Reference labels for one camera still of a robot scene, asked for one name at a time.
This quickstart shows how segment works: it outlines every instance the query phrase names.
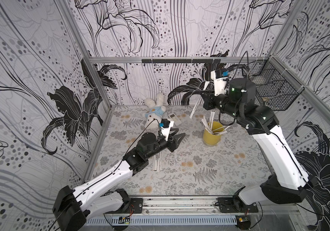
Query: patterned tabletop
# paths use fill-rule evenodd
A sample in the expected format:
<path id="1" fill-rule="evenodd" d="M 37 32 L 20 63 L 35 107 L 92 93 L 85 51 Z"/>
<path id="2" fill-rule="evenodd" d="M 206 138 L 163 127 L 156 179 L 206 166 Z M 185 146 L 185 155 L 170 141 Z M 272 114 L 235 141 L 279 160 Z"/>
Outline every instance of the patterned tabletop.
<path id="1" fill-rule="evenodd" d="M 161 171 L 152 171 L 150 158 L 146 168 L 115 188 L 124 188 L 129 195 L 231 195 L 242 186 L 268 178 L 270 171 L 259 146 L 244 128 L 234 124 L 216 146 L 206 146 L 202 141 L 204 127 L 200 118 L 203 115 L 209 118 L 210 112 L 199 106 L 190 119 L 192 108 L 167 105 L 167 113 L 173 112 L 181 120 L 179 133 L 185 132 L 186 137 L 174 152 L 161 151 Z M 143 131 L 143 114 L 147 111 L 146 106 L 118 106 L 114 109 L 93 177 L 122 159 Z M 221 117 L 225 123 L 230 123 L 231 119 L 228 115 Z M 157 135 L 154 130 L 148 132 Z"/>

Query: black wire basket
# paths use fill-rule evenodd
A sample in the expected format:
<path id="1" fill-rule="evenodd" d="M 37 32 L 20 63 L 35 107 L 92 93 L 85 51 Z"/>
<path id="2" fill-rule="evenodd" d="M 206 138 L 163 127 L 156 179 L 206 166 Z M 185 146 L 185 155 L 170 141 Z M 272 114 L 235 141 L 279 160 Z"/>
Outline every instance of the black wire basket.
<path id="1" fill-rule="evenodd" d="M 265 62 L 255 61 L 248 65 L 249 79 L 256 84 L 256 103 L 272 110 L 287 110 L 299 94 L 282 73 L 269 62 L 264 65 Z"/>

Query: yellow cup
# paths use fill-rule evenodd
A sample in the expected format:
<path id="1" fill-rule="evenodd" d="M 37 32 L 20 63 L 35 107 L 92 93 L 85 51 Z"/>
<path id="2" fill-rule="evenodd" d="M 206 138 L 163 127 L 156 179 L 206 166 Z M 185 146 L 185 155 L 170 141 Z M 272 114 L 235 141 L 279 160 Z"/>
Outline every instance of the yellow cup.
<path id="1" fill-rule="evenodd" d="M 217 129 L 219 127 L 222 127 L 223 125 L 219 122 L 214 121 L 212 124 L 212 129 Z M 224 130 L 224 128 L 220 128 L 218 130 L 215 130 L 214 132 L 222 132 Z M 214 146 L 216 145 L 219 141 L 220 141 L 221 136 L 216 136 L 216 135 L 212 135 L 210 134 L 206 128 L 205 131 L 203 131 L 203 142 L 208 145 L 208 146 Z"/>

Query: white plush toy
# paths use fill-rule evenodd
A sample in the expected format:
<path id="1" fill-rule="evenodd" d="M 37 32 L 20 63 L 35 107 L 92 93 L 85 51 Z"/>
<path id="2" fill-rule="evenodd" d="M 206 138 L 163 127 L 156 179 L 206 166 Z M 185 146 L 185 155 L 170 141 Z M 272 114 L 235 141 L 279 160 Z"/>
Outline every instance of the white plush toy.
<path id="1" fill-rule="evenodd" d="M 147 98 L 144 100 L 144 104 L 149 107 L 149 113 L 145 114 L 145 117 L 147 118 L 146 124 L 144 127 L 147 127 L 151 121 L 154 119 L 157 119 L 159 123 L 161 123 L 161 118 L 163 113 L 166 111 L 166 107 L 163 106 L 164 104 L 164 95 L 162 93 L 158 93 L 156 97 L 156 103 L 153 101 L 153 99 Z M 157 121 L 152 122 L 148 128 L 153 129 L 153 128 L 158 128 L 159 124 Z"/>

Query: blue shirt on plush toy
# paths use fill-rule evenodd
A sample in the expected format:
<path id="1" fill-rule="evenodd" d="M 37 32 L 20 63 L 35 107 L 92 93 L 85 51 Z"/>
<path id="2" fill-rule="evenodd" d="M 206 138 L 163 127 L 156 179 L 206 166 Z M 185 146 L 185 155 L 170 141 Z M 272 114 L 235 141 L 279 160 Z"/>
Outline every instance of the blue shirt on plush toy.
<path id="1" fill-rule="evenodd" d="M 163 115 L 163 111 L 162 111 L 162 109 L 161 109 L 161 107 L 160 106 L 158 106 L 158 107 L 154 107 L 154 108 L 151 108 L 150 110 L 149 110 L 149 113 L 146 113 L 145 114 L 145 117 L 147 118 L 148 117 L 148 114 L 151 114 L 151 113 L 155 113 L 156 115 L 158 115 L 159 117 L 162 117 L 162 115 Z"/>

